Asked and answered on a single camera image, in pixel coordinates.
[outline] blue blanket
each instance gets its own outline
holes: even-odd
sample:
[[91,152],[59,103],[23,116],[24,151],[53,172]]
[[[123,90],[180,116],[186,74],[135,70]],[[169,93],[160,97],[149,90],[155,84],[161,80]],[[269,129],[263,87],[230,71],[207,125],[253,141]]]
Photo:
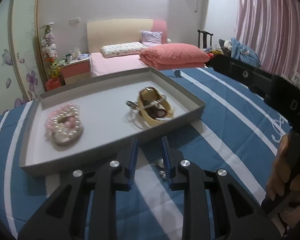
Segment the blue blanket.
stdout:
[[253,49],[249,48],[246,45],[241,44],[235,38],[231,38],[231,58],[240,60],[244,63],[247,63],[253,67],[260,68],[261,62],[258,55],[254,52]]
[[[170,146],[202,169],[227,170],[261,203],[278,142],[290,129],[286,120],[246,87],[213,69],[182,69],[178,77],[172,70],[162,72],[206,103],[200,119],[167,134]],[[33,108],[31,101],[0,116],[0,219],[15,237],[73,172],[32,178],[19,167]],[[160,138],[141,145],[135,184],[130,192],[117,193],[119,240],[181,239],[183,192],[169,190],[152,165],[161,152]]]

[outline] pink comforter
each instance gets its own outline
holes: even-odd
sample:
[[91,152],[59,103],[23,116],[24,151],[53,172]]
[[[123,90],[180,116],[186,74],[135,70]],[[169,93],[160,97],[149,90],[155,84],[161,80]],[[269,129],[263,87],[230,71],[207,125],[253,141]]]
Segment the pink comforter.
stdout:
[[101,53],[90,54],[90,69],[94,77],[145,67],[148,66],[140,60],[139,55],[104,58]]
[[142,50],[140,59],[157,70],[204,67],[210,57],[198,47],[185,43],[168,43]]

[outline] jewelry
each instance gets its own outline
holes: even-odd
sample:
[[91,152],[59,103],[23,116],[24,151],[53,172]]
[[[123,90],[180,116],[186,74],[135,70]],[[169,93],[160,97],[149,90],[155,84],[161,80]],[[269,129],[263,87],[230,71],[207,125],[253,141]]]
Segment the jewelry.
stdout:
[[160,95],[154,87],[144,88],[139,92],[136,103],[126,101],[126,105],[133,110],[139,110],[142,117],[150,126],[155,126],[163,122],[157,120],[157,118],[172,118],[174,114],[167,101],[167,96]]
[[56,144],[67,144],[82,134],[79,111],[79,106],[68,103],[49,114],[45,127]]

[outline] headboard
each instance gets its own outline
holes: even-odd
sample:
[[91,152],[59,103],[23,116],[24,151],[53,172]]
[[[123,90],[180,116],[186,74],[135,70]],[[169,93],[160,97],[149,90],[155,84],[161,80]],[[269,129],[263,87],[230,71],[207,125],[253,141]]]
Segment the headboard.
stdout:
[[102,20],[87,23],[89,53],[101,52],[105,45],[140,41],[140,31],[163,32],[162,43],[167,43],[167,24],[163,20]]

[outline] drawer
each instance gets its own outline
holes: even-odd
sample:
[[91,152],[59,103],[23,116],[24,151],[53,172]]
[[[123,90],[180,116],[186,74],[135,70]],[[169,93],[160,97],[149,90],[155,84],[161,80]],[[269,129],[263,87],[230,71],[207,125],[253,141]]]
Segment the drawer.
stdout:
[[76,83],[78,81],[81,81],[81,80],[84,80],[84,79],[89,79],[89,78],[91,78],[90,71],[86,72],[86,73],[79,74],[79,75],[75,75],[75,76],[72,76],[72,77],[65,78],[65,83],[66,83],[66,85],[69,85],[69,84]]
[[76,76],[82,73],[87,73],[89,71],[90,71],[90,65],[88,60],[61,68],[61,72],[64,78]]

